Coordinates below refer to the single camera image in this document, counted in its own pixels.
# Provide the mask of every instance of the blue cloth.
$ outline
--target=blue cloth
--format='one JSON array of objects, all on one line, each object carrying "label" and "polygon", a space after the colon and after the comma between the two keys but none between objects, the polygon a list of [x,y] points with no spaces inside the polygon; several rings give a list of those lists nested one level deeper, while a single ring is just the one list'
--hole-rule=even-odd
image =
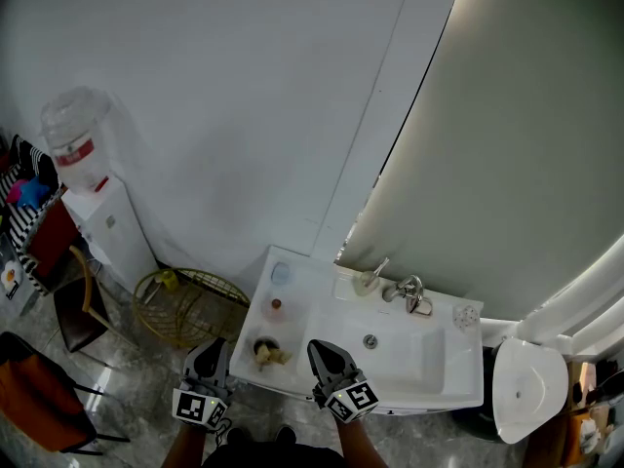
[{"label": "blue cloth", "polygon": [[35,210],[39,208],[41,199],[50,192],[50,187],[39,181],[39,175],[21,187],[18,207],[31,206]]}]

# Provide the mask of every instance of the marble floor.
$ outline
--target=marble floor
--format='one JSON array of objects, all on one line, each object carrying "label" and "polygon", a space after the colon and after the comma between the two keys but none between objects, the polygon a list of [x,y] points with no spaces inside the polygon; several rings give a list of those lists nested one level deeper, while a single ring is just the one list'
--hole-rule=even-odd
[{"label": "marble floor", "polygon": [[[138,322],[132,312],[132,296],[119,287],[105,270],[100,282],[112,294],[104,302],[112,324],[135,341],[135,350],[110,331],[84,352],[69,354],[59,333],[51,296],[33,298],[21,316],[0,321],[1,331],[26,339],[58,364],[78,383],[101,387],[105,395],[79,392],[86,410],[102,434],[124,435],[129,444],[99,441],[102,457],[50,453],[42,450],[0,415],[0,449],[21,467],[129,468],[161,465],[174,441],[179,423],[171,418],[172,389],[179,385],[184,350],[174,349]],[[80,277],[75,261],[68,260],[58,284]],[[106,362],[109,368],[101,363]],[[234,401],[226,416],[245,426],[258,441],[271,439],[277,428],[290,424],[302,444],[329,447],[340,452],[331,414],[267,390],[231,380]],[[371,414],[366,429],[376,449],[390,467],[521,467],[526,442],[514,446],[494,444],[459,430],[445,412],[407,417]],[[209,436],[205,455],[215,448]]]}]

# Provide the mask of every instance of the wooden chair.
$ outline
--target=wooden chair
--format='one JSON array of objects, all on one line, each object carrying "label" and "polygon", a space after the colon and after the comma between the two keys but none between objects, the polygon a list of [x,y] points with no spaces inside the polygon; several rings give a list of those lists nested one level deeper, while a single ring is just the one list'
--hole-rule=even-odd
[{"label": "wooden chair", "polygon": [[106,330],[137,348],[134,343],[111,326],[98,280],[93,282],[85,256],[74,246],[69,247],[69,250],[82,265],[84,277],[63,286],[54,294],[58,326],[67,350],[79,351],[102,336]]}]

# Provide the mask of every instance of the red label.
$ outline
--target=red label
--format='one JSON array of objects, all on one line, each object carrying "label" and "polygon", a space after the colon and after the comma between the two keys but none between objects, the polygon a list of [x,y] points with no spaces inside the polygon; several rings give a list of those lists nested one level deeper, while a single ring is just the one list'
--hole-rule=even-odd
[{"label": "red label", "polygon": [[91,139],[89,139],[80,147],[78,147],[78,149],[75,149],[74,151],[67,153],[67,154],[55,156],[55,159],[57,160],[57,164],[60,167],[69,167],[70,165],[73,165],[74,163],[78,163],[80,160],[86,158],[93,151],[94,151],[94,142]]}]

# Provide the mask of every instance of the white wall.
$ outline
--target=white wall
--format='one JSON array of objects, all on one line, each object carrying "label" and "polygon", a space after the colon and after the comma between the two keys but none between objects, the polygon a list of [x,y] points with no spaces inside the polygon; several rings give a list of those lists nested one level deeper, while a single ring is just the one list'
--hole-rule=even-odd
[{"label": "white wall", "polygon": [[267,245],[311,252],[402,2],[2,0],[0,124],[43,147],[47,100],[107,90],[156,255],[249,290]]},{"label": "white wall", "polygon": [[455,0],[341,264],[522,319],[624,232],[624,0]]}]

